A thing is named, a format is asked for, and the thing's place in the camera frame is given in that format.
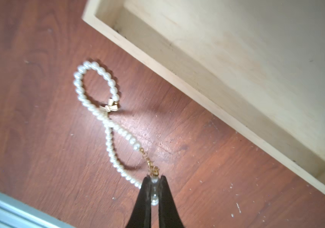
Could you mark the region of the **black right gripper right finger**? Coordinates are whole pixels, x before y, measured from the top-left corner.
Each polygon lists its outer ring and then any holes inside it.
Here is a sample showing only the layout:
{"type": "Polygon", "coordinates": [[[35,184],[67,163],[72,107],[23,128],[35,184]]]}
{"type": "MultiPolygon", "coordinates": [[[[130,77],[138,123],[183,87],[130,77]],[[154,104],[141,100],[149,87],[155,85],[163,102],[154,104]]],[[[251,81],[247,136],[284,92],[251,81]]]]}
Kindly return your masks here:
{"type": "Polygon", "coordinates": [[[174,202],[167,178],[161,176],[158,186],[159,228],[184,228],[174,202]]]}

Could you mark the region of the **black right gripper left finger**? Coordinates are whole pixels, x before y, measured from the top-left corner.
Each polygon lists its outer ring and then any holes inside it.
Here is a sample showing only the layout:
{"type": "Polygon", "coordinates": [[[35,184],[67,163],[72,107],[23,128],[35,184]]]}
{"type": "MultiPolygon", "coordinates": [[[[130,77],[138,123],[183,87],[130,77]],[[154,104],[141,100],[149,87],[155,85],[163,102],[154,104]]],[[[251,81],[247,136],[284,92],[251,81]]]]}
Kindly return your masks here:
{"type": "Polygon", "coordinates": [[[126,228],[151,228],[151,177],[143,179],[126,228]]]}

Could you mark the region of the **wooden jewelry display stand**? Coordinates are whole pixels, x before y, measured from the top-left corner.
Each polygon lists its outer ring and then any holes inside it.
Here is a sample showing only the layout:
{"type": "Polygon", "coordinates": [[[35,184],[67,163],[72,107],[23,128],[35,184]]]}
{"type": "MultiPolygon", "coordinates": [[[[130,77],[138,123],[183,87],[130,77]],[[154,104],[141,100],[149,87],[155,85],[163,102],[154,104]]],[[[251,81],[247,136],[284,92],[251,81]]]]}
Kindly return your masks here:
{"type": "Polygon", "coordinates": [[[325,1],[88,1],[83,20],[325,194],[325,1]]]}

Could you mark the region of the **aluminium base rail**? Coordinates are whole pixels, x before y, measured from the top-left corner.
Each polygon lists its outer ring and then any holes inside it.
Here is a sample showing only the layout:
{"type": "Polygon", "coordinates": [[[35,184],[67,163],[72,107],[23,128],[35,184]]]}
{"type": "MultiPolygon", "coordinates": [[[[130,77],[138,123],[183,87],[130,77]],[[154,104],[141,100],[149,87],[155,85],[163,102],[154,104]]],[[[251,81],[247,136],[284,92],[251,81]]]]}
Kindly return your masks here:
{"type": "Polygon", "coordinates": [[[71,228],[46,213],[0,192],[0,228],[71,228]]]}

